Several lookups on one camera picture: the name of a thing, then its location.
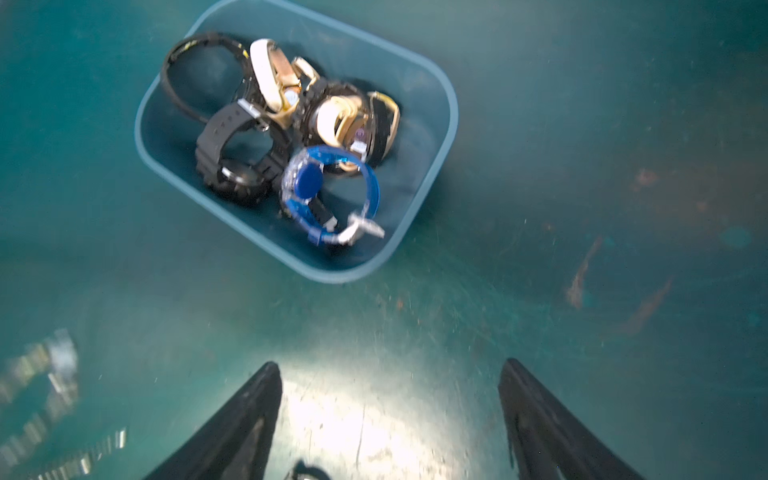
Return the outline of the white strap chain watch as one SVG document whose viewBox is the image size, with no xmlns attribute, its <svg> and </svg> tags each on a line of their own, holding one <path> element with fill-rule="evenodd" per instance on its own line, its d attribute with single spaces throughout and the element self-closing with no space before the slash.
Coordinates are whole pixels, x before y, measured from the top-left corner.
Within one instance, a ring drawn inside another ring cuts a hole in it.
<svg viewBox="0 0 768 480">
<path fill-rule="evenodd" d="M 79 353 L 67 330 L 55 331 L 7 361 L 1 368 L 1 407 L 12 405 L 39 377 L 49 385 L 42 406 L 23 422 L 19 432 L 1 441 L 3 479 L 82 479 L 92 475 L 97 464 L 126 448 L 127 430 L 122 428 L 51 466 L 25 472 L 23 466 L 44 445 L 55 426 L 74 411 L 79 400 Z"/>
</svg>

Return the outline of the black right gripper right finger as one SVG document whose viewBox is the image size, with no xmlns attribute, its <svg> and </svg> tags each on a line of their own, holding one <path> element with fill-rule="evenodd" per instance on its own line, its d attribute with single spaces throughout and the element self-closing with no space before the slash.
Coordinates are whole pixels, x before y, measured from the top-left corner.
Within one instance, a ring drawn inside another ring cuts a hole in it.
<svg viewBox="0 0 768 480">
<path fill-rule="evenodd" d="M 520 479 L 643 479 L 520 361 L 505 361 L 498 392 L 510 463 Z"/>
</svg>

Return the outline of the small beige round watch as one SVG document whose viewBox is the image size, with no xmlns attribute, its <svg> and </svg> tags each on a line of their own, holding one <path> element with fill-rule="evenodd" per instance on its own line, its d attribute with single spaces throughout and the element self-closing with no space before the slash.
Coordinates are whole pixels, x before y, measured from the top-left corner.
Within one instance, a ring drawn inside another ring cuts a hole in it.
<svg viewBox="0 0 768 480">
<path fill-rule="evenodd" d="M 376 168 L 394 144 L 400 117 L 399 105 L 382 92 L 318 80 L 302 93 L 292 120 L 303 145 L 346 150 Z"/>
</svg>

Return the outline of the thin black strap watch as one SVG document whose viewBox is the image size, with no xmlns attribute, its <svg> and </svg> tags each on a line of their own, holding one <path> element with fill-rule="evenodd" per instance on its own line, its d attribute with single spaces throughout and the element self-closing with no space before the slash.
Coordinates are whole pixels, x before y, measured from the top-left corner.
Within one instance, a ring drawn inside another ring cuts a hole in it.
<svg viewBox="0 0 768 480">
<path fill-rule="evenodd" d="M 160 86 L 177 109 L 199 123 L 209 120 L 228 87 L 234 100 L 259 97 L 246 45 L 214 31 L 186 37 L 170 49 Z"/>
</svg>

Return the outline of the black rugged digital watch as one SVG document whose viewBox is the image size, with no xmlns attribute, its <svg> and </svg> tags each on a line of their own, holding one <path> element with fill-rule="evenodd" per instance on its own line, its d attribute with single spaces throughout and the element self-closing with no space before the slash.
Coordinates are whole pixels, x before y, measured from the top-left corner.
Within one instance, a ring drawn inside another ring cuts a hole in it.
<svg viewBox="0 0 768 480">
<path fill-rule="evenodd" d="M 271 147 L 259 153 L 250 145 L 229 145 L 236 135 L 247 132 L 269 138 Z M 280 189 L 291 153 L 288 132 L 263 108 L 241 98 L 214 114 L 198 136 L 196 171 L 217 196 L 253 206 Z"/>
</svg>

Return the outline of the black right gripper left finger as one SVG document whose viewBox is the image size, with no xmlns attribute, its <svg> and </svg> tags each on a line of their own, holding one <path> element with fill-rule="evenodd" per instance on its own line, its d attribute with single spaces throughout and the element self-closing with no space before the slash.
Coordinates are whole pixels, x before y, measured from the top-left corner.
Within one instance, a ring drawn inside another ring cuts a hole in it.
<svg viewBox="0 0 768 480">
<path fill-rule="evenodd" d="M 149 479 L 262 479 L 282 399 L 277 363 L 268 361 Z"/>
</svg>

